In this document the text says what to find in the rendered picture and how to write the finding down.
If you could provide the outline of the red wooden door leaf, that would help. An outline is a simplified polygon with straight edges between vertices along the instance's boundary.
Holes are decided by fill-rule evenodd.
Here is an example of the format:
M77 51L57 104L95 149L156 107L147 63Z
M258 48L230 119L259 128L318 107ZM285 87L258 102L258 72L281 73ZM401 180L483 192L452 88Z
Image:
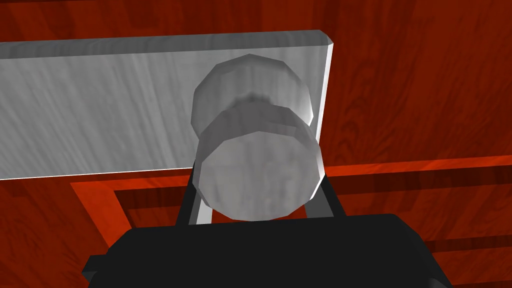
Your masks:
M512 0L0 0L0 42L319 29L320 146L454 288L512 288Z

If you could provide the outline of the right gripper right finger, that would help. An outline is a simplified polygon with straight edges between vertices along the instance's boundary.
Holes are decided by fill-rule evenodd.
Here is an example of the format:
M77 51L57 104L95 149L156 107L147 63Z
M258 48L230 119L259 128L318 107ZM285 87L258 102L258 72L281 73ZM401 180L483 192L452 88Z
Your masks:
M314 197L305 204L305 212L308 219L347 215L326 175L320 182Z

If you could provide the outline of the grey round door knob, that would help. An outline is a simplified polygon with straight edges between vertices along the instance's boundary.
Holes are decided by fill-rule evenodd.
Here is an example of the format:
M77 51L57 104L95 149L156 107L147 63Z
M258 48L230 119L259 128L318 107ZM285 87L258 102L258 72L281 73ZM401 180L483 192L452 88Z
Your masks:
M325 176L306 84L283 61L254 54L214 66L193 95L192 182L205 204L268 221L314 198Z

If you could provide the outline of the grey metal door plate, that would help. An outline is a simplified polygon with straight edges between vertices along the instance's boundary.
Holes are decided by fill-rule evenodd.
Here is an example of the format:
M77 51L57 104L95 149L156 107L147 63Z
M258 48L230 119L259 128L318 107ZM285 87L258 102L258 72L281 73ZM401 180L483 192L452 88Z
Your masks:
M303 80L319 136L333 46L321 30L0 42L0 180L190 168L194 91L247 54Z

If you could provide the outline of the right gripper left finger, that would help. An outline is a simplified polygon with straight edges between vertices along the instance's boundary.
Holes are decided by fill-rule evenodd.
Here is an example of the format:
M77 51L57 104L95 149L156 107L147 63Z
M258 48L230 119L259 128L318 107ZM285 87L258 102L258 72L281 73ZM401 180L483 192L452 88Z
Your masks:
M179 208L175 222L176 226L211 224L213 209L205 204L193 184L195 163L192 166L190 177Z

